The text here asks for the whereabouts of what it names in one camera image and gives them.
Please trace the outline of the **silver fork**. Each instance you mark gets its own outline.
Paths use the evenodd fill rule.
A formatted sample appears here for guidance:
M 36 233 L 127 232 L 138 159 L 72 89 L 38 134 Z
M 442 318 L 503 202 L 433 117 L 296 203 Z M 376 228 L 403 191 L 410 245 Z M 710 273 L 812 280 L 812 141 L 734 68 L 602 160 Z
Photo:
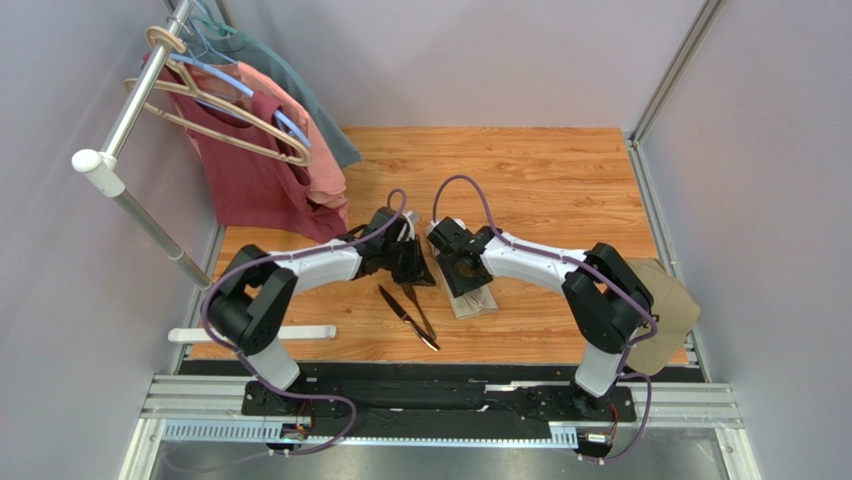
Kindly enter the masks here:
M 431 325 L 429 319 L 427 318 L 426 314 L 424 313 L 422 307 L 420 306 L 420 303 L 419 303 L 419 300 L 418 300 L 418 297 L 417 297 L 417 294 L 416 294 L 414 287 L 410 286 L 410 285 L 406 285 L 406 286 L 402 287 L 402 290 L 403 290 L 403 293 L 405 294 L 405 296 L 416 307 L 416 309 L 419 313 L 419 316 L 420 316 L 420 318 L 423 322 L 423 326 L 425 327 L 425 331 L 427 332 L 429 338 L 431 340 L 436 340 L 437 339 L 436 332 L 434 331 L 434 328 L 432 327 L 432 325 Z

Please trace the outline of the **beige cloth napkin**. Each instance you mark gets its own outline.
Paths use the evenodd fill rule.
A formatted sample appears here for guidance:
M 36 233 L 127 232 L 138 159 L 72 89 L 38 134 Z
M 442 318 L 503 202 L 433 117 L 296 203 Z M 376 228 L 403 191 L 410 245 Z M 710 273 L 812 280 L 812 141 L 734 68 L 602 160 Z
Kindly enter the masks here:
M 439 257 L 441 254 L 436 247 L 432 247 L 431 251 L 441 269 L 444 289 L 456 319 L 470 319 L 494 313 L 499 309 L 496 299 L 488 286 L 482 286 L 459 297 L 455 297 L 451 289 L 452 276 L 455 274 L 455 261 L 451 258 L 440 260 Z

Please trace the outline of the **silver table knife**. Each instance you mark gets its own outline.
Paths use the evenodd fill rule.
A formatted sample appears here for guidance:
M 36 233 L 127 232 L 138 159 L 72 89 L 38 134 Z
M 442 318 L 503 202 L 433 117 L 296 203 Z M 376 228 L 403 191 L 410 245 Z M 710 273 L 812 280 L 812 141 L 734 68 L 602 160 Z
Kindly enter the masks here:
M 418 323 L 383 286 L 379 285 L 378 289 L 381 297 L 394 314 L 411 328 L 422 343 L 431 350 L 438 352 L 440 350 L 440 346 L 437 343 L 437 339 L 431 340 L 429 338 L 425 331 L 425 327 L 423 326 L 423 322 Z

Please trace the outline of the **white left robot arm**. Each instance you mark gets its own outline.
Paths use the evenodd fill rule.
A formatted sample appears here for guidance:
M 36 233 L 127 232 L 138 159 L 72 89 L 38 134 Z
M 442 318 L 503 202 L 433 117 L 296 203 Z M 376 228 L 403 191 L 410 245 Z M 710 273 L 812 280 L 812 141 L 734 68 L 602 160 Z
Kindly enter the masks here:
M 412 212 L 379 208 L 371 221 L 310 249 L 267 252 L 241 248 L 201 307 L 201 325 L 214 342 L 237 354 L 274 399 L 291 413 L 315 401 L 342 402 L 336 394 L 310 394 L 299 365 L 278 332 L 294 296 L 326 284 L 387 271 L 401 287 L 433 287 Z

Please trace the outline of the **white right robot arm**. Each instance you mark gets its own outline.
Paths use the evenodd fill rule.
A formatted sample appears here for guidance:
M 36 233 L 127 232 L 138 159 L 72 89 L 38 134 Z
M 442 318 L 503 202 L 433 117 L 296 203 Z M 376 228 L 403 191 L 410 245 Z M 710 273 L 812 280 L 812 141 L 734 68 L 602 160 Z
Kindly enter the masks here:
M 460 298 L 497 277 L 560 293 L 586 345 L 570 384 L 568 407 L 585 418 L 609 410 L 626 352 L 651 323 L 653 295 L 618 251 L 605 243 L 565 250 L 523 241 L 485 226 L 471 232 L 452 218 L 432 222 L 427 240 L 450 294 Z

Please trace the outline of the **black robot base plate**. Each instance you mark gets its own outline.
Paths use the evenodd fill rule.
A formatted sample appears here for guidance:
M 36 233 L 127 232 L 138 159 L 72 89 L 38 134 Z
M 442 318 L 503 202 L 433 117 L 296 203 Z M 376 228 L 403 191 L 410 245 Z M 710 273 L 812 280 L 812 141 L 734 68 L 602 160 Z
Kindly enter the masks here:
M 633 422 L 642 417 L 627 387 L 606 400 L 586 401 L 571 385 L 498 386 L 448 381 L 315 381 L 296 387 L 303 395 L 336 395 L 364 410 L 510 411 L 543 421 Z

